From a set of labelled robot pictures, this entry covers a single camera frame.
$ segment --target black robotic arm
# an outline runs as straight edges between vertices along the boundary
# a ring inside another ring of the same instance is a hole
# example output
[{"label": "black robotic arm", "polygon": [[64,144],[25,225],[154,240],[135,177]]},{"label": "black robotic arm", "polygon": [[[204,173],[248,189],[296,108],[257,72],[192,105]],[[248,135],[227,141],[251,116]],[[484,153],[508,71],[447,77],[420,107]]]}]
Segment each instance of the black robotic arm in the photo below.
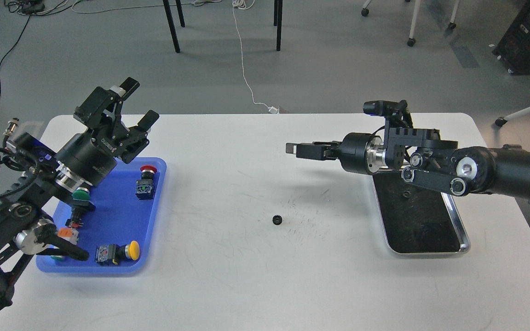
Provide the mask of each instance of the black robotic arm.
[{"label": "black robotic arm", "polygon": [[383,140],[377,131],[349,133],[343,141],[287,143],[286,153],[339,159],[345,171],[359,174],[401,171],[407,183],[452,195],[497,193],[530,202],[530,152],[521,146],[458,148],[456,141],[441,140],[439,130],[414,128],[405,100],[366,102],[363,111],[385,117]]},{"label": "black robotic arm", "polygon": [[[52,197],[68,204],[76,190],[98,185],[116,166],[115,157],[130,163],[148,144],[147,134],[158,119],[150,110],[136,126],[121,121],[122,103],[139,83],[128,78],[109,90],[95,88],[77,107],[74,118],[87,126],[58,153],[25,133],[7,140],[17,125],[10,122],[0,147],[0,165],[23,175],[10,190],[0,194],[0,310],[12,304],[14,285],[34,254],[65,255],[87,260],[89,253],[57,236],[52,217],[42,206]],[[57,249],[47,249],[51,244]],[[4,272],[2,264],[21,251],[12,270]]]}]

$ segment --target chair wheel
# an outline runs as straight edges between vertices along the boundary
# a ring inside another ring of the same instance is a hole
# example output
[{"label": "chair wheel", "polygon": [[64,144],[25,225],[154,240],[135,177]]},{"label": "chair wheel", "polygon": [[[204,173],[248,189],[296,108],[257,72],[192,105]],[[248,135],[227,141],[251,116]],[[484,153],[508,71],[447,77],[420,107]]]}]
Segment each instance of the chair wheel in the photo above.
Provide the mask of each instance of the chair wheel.
[{"label": "chair wheel", "polygon": [[504,117],[498,117],[496,121],[494,121],[494,124],[498,127],[502,127],[504,124],[506,124],[508,121],[504,119]]}]

